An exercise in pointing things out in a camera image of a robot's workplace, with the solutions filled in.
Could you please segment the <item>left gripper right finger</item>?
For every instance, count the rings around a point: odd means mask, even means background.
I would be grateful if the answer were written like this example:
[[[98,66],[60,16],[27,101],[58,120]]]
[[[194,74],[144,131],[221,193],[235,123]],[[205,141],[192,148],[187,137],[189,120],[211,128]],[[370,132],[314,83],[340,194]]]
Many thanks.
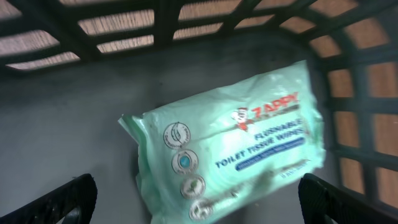
[[[298,197],[305,224],[397,224],[397,218],[310,173],[300,179]]]

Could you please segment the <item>grey plastic mesh basket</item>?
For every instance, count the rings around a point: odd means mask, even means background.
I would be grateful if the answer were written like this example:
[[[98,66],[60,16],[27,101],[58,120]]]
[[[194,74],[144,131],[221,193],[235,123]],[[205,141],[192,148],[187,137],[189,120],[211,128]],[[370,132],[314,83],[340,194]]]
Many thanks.
[[[90,223],[149,223],[118,119],[300,60],[317,176],[396,217],[396,1],[2,1],[1,217],[91,174]]]

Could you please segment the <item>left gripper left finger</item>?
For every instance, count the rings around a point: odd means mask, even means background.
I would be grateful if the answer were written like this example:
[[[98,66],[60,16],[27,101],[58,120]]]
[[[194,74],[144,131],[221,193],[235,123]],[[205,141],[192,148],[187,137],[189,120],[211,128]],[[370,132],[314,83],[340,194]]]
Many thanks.
[[[94,178],[91,174],[83,174],[1,217],[1,224],[89,224],[97,194]]]

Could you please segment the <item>mint green wipes pack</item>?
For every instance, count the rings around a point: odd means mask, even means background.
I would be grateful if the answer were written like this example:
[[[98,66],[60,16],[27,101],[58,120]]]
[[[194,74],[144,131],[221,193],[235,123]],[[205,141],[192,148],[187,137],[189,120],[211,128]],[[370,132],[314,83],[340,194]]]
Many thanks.
[[[138,145],[152,223],[213,223],[323,166],[323,118],[306,61],[148,111]]]

